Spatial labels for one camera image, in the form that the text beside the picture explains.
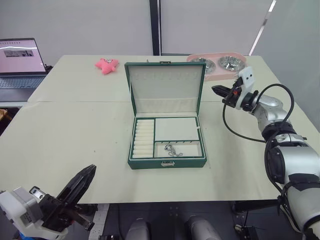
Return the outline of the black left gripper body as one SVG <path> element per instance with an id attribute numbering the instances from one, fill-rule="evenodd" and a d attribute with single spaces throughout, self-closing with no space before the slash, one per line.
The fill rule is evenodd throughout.
<path id="1" fill-rule="evenodd" d="M 52 231 L 62 232 L 74 222 L 81 225 L 86 231 L 93 228 L 93 221 L 88 220 L 88 216 L 92 210 L 87 204 L 75 204 L 67 206 L 60 200 L 51 195 L 45 195 L 39 202 L 42 212 L 42 226 Z"/>

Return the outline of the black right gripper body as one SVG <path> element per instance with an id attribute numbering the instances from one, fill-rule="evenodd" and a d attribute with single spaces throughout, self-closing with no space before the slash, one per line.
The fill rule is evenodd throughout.
<path id="1" fill-rule="evenodd" d="M 224 107 L 232 107 L 236 108 L 237 104 L 239 104 L 239 108 L 242 104 L 242 99 L 240 99 L 242 94 L 242 85 L 243 85 L 243 78 L 239 77 L 232 85 L 232 88 L 228 88 L 223 86 L 222 91 L 224 93 Z"/>

